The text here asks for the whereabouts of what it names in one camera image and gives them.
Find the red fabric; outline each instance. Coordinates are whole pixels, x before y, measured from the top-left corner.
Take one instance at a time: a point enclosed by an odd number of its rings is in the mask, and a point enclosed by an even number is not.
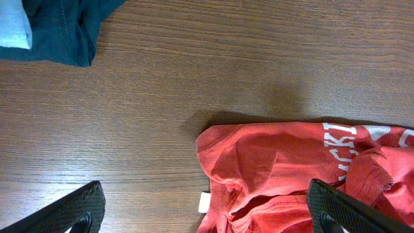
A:
[[[313,178],[414,226],[413,146],[414,131],[396,127],[213,126],[197,139],[212,193],[198,233],[312,232]]]

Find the light blue fabric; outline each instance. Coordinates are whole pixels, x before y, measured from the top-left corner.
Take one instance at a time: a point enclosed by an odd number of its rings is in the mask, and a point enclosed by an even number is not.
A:
[[[0,0],[0,46],[32,47],[32,29],[21,0]]]

